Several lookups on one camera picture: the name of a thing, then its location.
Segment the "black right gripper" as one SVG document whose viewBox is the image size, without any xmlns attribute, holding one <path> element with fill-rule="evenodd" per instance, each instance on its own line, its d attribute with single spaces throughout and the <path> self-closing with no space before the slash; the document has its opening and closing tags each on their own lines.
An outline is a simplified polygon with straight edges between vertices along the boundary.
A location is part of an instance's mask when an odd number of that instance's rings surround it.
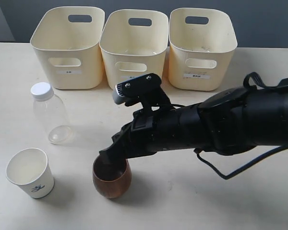
<svg viewBox="0 0 288 230">
<path fill-rule="evenodd" d="M 118 164 L 125 159 L 151 156 L 157 150 L 150 150 L 148 145 L 156 139 L 156 121 L 158 110 L 145 111 L 140 109 L 132 114 L 133 120 L 124 124 L 114 134 L 110 147 L 99 152 L 104 164 Z"/>
</svg>

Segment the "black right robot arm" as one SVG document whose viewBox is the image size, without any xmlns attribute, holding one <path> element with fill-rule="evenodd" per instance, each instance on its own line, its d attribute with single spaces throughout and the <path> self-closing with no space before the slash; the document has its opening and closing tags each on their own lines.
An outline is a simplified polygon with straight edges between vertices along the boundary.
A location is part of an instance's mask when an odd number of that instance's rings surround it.
<svg viewBox="0 0 288 230">
<path fill-rule="evenodd" d="M 288 78 L 266 86 L 253 72 L 241 87 L 181 106 L 170 102 L 161 79 L 151 73 L 117 84 L 114 101 L 126 106 L 141 103 L 142 109 L 100 151 L 106 163 L 169 150 L 231 156 L 256 146 L 288 145 Z"/>
</svg>

